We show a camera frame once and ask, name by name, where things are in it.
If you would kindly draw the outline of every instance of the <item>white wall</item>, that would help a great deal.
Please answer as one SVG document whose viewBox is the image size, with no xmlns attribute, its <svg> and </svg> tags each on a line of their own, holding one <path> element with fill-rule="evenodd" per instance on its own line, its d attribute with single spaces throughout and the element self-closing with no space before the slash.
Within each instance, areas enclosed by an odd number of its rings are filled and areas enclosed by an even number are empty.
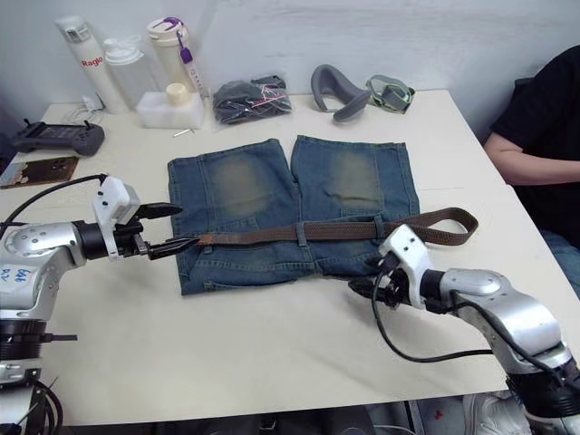
<svg viewBox="0 0 580 435">
<path fill-rule="evenodd" d="M 580 44 L 577 0 L 0 0 L 0 101 L 38 119 L 90 84 L 53 25 L 82 15 L 100 36 L 141 34 L 175 15 L 191 29 L 204 78 L 282 72 L 292 93 L 332 63 L 363 84 L 374 73 L 447 88 L 483 137 L 515 78 Z"/>
</svg>

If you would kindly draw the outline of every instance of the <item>white plastic container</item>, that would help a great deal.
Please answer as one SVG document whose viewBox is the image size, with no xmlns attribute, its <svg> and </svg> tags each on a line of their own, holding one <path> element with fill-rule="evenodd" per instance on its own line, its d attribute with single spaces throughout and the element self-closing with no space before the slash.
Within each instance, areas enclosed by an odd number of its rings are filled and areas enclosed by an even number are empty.
<svg viewBox="0 0 580 435">
<path fill-rule="evenodd" d="M 189 92 L 195 91 L 193 83 L 189 79 L 189 74 L 183 66 L 179 56 L 179 38 L 182 41 L 188 40 L 188 29 L 177 18 L 165 18 L 155 20 L 147 26 L 147 32 L 155 53 L 163 65 L 163 69 L 169 77 L 171 83 L 182 83 Z"/>
<path fill-rule="evenodd" d="M 165 92 L 145 92 L 136 111 L 148 129 L 199 129 L 205 115 L 199 94 L 182 83 L 170 84 Z"/>
<path fill-rule="evenodd" d="M 121 85 L 127 103 L 134 108 L 145 92 L 159 89 L 150 73 L 145 53 L 139 49 L 139 36 L 125 41 L 105 39 L 105 61 Z"/>
<path fill-rule="evenodd" d="M 128 111 L 129 107 L 123 100 L 103 59 L 102 49 L 92 36 L 86 22 L 80 16 L 64 16 L 54 22 L 97 90 L 106 109 L 111 113 Z"/>
</svg>

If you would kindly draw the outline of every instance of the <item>black t-shirt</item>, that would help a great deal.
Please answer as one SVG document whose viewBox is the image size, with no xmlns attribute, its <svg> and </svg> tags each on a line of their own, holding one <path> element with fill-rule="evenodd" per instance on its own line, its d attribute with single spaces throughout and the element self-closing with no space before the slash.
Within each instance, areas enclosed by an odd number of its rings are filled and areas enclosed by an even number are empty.
<svg viewBox="0 0 580 435">
<path fill-rule="evenodd" d="M 526 154 L 580 160 L 580 45 L 546 65 L 491 129 Z M 580 183 L 515 189 L 538 227 L 580 248 Z"/>
</svg>

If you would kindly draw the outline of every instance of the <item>plastic bag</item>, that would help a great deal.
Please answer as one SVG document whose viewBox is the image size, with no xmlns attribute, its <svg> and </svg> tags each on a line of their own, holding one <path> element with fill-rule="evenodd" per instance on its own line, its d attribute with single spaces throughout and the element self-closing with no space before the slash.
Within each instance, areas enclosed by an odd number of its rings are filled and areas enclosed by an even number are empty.
<svg viewBox="0 0 580 435">
<path fill-rule="evenodd" d="M 292 111 L 286 83 L 277 75 L 228 82 L 214 93 L 213 107 L 221 124 L 261 120 Z"/>
</svg>

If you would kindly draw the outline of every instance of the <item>blue jeans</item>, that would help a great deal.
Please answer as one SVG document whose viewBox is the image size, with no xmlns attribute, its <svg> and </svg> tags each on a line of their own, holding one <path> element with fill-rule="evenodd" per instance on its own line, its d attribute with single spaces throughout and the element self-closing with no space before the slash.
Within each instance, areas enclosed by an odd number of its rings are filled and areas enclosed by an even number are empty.
<svg viewBox="0 0 580 435">
<path fill-rule="evenodd" d="M 298 224 L 300 240 L 194 246 L 177 256 L 182 294 L 271 285 L 301 276 L 367 276 L 378 240 L 309 242 L 300 223 L 385 221 L 419 213 L 404 144 L 299 136 L 290 171 L 277 140 L 169 163 L 173 234 L 240 232 Z"/>
<path fill-rule="evenodd" d="M 570 245 L 565 238 L 556 233 L 540 229 L 540 234 L 580 298 L 580 249 Z"/>
</svg>

